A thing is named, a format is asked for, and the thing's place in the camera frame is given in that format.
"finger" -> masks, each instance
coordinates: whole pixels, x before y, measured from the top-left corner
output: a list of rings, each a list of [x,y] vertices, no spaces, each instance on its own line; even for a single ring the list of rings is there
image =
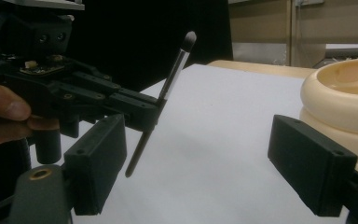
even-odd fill
[[[27,120],[27,125],[32,130],[57,130],[60,129],[60,123],[57,119],[43,119],[31,116]]]
[[[25,122],[0,119],[0,144],[29,137],[32,130]]]
[[[0,117],[25,120],[31,115],[31,107],[10,89],[0,86]]]

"screw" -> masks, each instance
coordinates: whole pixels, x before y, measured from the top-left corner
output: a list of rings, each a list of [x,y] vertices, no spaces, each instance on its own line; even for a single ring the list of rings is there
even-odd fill
[[[44,44],[44,43],[48,42],[48,35],[41,35],[40,38],[39,38],[39,42],[41,44]]]

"wall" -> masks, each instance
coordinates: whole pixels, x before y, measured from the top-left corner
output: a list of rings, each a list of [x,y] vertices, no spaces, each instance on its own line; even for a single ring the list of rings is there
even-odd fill
[[[325,0],[296,7],[295,0],[252,0],[229,5],[234,43],[284,44],[286,65],[311,67],[325,44],[358,44],[358,0]]]

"beige bowl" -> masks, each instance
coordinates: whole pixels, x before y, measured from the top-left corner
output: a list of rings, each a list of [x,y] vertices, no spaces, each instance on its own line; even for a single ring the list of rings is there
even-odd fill
[[[301,120],[358,155],[358,59],[309,75],[301,100]]]

